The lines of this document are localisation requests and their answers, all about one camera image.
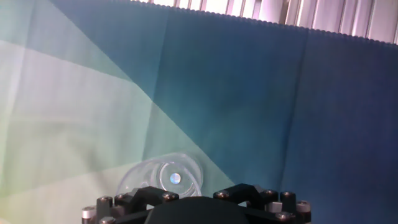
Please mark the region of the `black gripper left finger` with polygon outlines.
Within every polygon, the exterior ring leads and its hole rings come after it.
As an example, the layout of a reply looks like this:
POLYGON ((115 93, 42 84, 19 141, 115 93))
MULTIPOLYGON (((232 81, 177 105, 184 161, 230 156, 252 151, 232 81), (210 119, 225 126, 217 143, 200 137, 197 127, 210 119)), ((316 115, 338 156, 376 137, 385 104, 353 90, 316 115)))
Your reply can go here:
POLYGON ((135 188, 114 197, 101 196, 95 205, 81 210, 82 224, 144 223, 149 216, 147 206, 156 207, 179 199, 179 194, 155 187, 135 188))

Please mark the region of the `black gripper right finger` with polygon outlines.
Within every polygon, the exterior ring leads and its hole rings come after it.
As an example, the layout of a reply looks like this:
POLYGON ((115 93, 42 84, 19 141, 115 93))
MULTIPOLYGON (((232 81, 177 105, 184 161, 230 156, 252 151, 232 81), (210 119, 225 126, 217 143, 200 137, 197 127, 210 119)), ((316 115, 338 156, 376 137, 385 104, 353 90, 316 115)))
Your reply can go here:
POLYGON ((293 192, 238 184, 215 192, 213 198, 234 205, 248 223, 312 223, 310 203, 297 200, 293 192))

